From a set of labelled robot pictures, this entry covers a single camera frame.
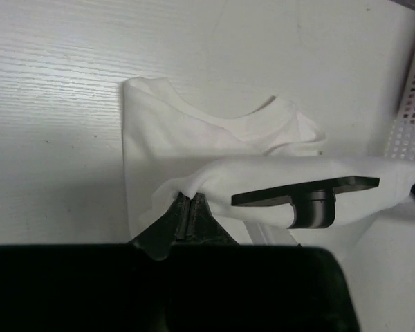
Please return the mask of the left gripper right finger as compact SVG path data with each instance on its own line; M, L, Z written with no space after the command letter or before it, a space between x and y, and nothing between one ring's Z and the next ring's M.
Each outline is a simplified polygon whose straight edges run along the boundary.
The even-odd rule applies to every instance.
M170 331L358 331L344 273L323 248L176 244Z

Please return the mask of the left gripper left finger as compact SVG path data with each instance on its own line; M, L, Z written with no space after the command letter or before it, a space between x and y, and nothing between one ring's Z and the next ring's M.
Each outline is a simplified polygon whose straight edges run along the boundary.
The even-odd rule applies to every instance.
M147 331L169 301L168 255L190 200L127 243L0 246L0 331Z

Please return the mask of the white t shirt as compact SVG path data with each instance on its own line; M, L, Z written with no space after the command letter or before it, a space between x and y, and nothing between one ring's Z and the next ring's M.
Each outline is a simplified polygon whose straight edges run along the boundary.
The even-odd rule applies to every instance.
M241 244L354 246L376 215L409 200L415 163L321 156L326 138L295 106L272 98L257 111L216 118L188 104L166 79L124 85L122 125L129 230L137 236L178 194L206 196L215 219ZM377 188L336 196L324 229L295 229L290 205L234 207L235 194L343 176L378 178Z

